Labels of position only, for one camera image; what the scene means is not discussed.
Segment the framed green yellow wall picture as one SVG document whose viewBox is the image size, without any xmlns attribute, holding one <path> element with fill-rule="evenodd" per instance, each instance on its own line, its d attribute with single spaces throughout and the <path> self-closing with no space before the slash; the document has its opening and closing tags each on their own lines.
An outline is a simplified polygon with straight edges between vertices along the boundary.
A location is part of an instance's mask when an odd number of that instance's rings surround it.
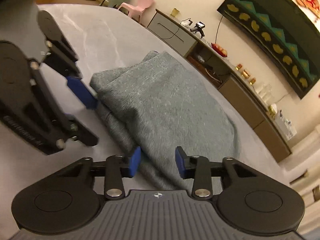
<svg viewBox="0 0 320 240">
<path fill-rule="evenodd" d="M 300 98 L 319 81 L 319 31 L 292 0 L 224 0 L 218 12 L 272 59 Z"/>
</svg>

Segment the white tissue box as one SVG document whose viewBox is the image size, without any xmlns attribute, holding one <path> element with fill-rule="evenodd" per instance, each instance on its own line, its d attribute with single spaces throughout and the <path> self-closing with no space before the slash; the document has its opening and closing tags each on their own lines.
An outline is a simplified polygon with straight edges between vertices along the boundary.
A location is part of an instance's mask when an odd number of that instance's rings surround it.
<svg viewBox="0 0 320 240">
<path fill-rule="evenodd" d="M 279 110 L 275 115 L 274 122 L 287 141 L 291 140 L 297 134 L 296 128 L 292 124 L 291 120 L 288 120 L 283 116 L 282 110 Z"/>
</svg>

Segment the long grey tv sideboard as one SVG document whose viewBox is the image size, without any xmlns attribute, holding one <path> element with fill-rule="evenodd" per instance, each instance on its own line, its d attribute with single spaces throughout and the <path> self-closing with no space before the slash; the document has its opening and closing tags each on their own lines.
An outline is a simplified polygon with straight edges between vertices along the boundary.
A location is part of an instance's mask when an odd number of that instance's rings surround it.
<svg viewBox="0 0 320 240">
<path fill-rule="evenodd" d="M 249 124 L 277 162 L 291 150 L 267 104 L 227 59 L 178 19 L 156 10 L 147 28 L 196 68 Z"/>
</svg>

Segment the clear drinking glasses group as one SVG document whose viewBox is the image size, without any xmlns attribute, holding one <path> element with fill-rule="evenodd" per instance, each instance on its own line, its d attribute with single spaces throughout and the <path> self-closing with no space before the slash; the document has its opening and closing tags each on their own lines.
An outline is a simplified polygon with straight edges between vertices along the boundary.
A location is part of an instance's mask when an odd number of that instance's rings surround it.
<svg viewBox="0 0 320 240">
<path fill-rule="evenodd" d="M 264 102 L 267 102 L 272 96 L 271 90 L 272 86 L 270 84 L 267 84 L 260 87 L 257 90 L 257 93 Z"/>
</svg>

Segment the pink plastic child chair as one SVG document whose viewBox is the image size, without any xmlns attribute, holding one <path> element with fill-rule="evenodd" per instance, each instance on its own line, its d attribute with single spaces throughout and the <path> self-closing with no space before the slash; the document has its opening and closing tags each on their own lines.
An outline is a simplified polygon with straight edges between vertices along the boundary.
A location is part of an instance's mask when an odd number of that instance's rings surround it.
<svg viewBox="0 0 320 240">
<path fill-rule="evenodd" d="M 118 10 L 124 8 L 127 10 L 127 16 L 129 18 L 137 17 L 137 22 L 140 23 L 142 15 L 146 9 L 154 4 L 155 0 L 138 0 L 137 5 L 131 5 L 129 3 L 121 3 Z"/>
</svg>

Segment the yellow cup on sideboard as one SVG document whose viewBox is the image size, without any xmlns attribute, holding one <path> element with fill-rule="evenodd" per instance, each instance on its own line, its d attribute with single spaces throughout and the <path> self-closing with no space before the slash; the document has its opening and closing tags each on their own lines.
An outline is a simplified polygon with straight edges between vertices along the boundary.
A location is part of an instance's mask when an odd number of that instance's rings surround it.
<svg viewBox="0 0 320 240">
<path fill-rule="evenodd" d="M 171 12 L 171 16 L 172 16 L 172 17 L 176 17 L 179 13 L 180 13 L 180 11 L 179 11 L 178 9 L 174 8 L 174 9 L 172 10 L 172 12 Z"/>
</svg>

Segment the grey sweatpants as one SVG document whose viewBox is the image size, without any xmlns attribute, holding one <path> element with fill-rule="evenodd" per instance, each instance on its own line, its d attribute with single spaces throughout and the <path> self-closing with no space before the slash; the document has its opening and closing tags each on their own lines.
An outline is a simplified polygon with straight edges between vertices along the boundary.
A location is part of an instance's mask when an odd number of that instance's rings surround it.
<svg viewBox="0 0 320 240">
<path fill-rule="evenodd" d="M 175 149 L 211 161 L 237 158 L 236 126 L 203 82 L 170 54 L 149 52 L 131 67 L 93 74 L 97 114 L 125 154 L 142 149 L 141 174 L 158 190 L 187 190 Z"/>
</svg>

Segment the red fruit plate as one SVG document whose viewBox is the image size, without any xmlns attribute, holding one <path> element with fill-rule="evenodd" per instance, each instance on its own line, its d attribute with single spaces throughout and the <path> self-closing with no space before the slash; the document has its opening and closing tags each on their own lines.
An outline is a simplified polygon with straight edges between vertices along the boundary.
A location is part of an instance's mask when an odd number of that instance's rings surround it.
<svg viewBox="0 0 320 240">
<path fill-rule="evenodd" d="M 212 49 L 216 51 L 221 57 L 228 57 L 227 50 L 222 48 L 220 45 L 216 43 L 211 43 Z"/>
</svg>

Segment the black gadget on sideboard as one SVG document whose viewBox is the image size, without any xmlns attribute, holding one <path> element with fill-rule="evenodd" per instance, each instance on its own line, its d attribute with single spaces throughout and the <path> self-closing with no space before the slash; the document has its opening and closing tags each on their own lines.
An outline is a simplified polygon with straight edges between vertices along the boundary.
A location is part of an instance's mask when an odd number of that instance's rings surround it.
<svg viewBox="0 0 320 240">
<path fill-rule="evenodd" d="M 190 28 L 190 32 L 192 32 L 192 33 L 199 32 L 201 35 L 201 38 L 204 38 L 204 36 L 205 36 L 204 31 L 203 31 L 204 28 L 205 28 L 205 24 L 202 23 L 201 21 L 199 21 L 195 24 L 195 26 L 193 28 Z"/>
</svg>

